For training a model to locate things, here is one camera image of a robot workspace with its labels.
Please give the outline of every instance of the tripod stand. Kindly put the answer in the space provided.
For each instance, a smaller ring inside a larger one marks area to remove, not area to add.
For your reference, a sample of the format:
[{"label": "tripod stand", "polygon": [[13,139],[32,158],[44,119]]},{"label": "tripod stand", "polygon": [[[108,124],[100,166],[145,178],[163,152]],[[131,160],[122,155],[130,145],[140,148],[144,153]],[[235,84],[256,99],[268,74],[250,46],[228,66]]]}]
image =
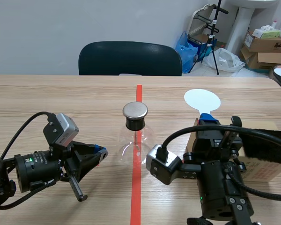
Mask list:
[{"label": "tripod stand", "polygon": [[[203,59],[204,59],[204,57],[205,57],[205,55],[206,55],[207,48],[208,48],[208,47],[211,47],[211,52],[212,52],[213,57],[214,57],[214,64],[215,64],[216,72],[217,72],[218,75],[219,75],[219,70],[218,70],[218,68],[217,68],[217,64],[216,64],[216,60],[215,60],[215,55],[214,55],[214,37],[215,37],[214,32],[216,32],[216,30],[218,30],[218,29],[215,28],[215,25],[216,25],[216,22],[217,22],[217,17],[218,17],[219,11],[221,11],[221,12],[223,12],[223,13],[225,13],[225,14],[228,14],[228,11],[226,11],[226,10],[220,8],[221,2],[222,2],[222,0],[219,0],[218,5],[217,5],[217,6],[214,5],[214,8],[216,8],[216,12],[215,12],[214,19],[213,19],[212,22],[211,22],[211,24],[212,24],[212,26],[211,26],[211,32],[210,32],[210,35],[209,35],[209,38],[208,38],[207,44],[205,45],[204,50],[202,51],[202,53],[201,53],[200,56],[198,57],[198,59],[199,59],[199,58],[201,58],[201,56],[203,55],[203,58],[202,58],[202,60],[201,60],[201,63],[202,63],[202,62],[203,62]],[[208,18],[204,18],[204,17],[202,17],[202,16],[198,16],[197,19],[199,19],[199,20],[201,20],[201,21],[204,21],[204,22],[209,20]],[[195,63],[193,64],[191,70],[194,68],[194,66],[196,65],[196,63],[197,63],[197,61],[195,61]]]}]

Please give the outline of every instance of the sink pedestal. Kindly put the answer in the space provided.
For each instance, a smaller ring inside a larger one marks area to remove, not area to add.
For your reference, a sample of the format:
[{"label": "sink pedestal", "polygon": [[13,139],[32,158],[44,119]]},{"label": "sink pedestal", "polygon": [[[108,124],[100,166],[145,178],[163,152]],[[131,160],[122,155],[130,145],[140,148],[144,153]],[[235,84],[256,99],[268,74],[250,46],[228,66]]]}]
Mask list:
[{"label": "sink pedestal", "polygon": [[237,18],[234,22],[232,32],[230,33],[230,37],[226,44],[226,49],[229,52],[238,55],[249,28],[254,10],[254,8],[239,7]]}]

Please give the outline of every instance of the white plastic bag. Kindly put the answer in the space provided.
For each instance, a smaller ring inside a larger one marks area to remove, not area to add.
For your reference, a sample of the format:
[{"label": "white plastic bag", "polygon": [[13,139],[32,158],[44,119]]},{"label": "white plastic bag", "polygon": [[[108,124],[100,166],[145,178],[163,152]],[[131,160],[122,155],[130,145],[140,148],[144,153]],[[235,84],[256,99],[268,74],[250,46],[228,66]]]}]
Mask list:
[{"label": "white plastic bag", "polygon": [[[245,66],[236,55],[227,51],[226,49],[220,48],[214,52],[216,64],[219,70],[227,72],[236,72]],[[205,66],[215,69],[214,57],[212,54],[205,57],[203,60]]]}]

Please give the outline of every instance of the red tape line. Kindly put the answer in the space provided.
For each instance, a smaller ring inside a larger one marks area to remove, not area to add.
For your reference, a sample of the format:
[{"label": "red tape line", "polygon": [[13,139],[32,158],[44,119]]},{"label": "red tape line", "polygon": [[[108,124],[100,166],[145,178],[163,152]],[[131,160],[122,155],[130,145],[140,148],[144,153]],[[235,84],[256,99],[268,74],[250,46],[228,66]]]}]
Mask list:
[{"label": "red tape line", "polygon": [[[136,86],[136,101],[142,102],[141,85]],[[141,131],[136,132],[136,142],[141,143]],[[138,147],[139,150],[133,147],[130,225],[141,225],[141,146]]]}]

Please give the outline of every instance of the screw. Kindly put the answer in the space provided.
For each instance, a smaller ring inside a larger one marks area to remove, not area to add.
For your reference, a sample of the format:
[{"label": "screw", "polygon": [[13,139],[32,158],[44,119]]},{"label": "screw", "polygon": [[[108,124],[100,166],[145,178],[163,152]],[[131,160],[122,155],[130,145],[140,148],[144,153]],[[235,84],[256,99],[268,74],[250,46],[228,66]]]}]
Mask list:
[{"label": "screw", "polygon": [[236,206],[238,210],[243,210],[243,207],[241,205]]},{"label": "screw", "polygon": [[234,204],[235,203],[235,199],[234,198],[230,198],[229,201]]},{"label": "screw", "polygon": [[237,158],[237,154],[231,154],[231,158]]}]

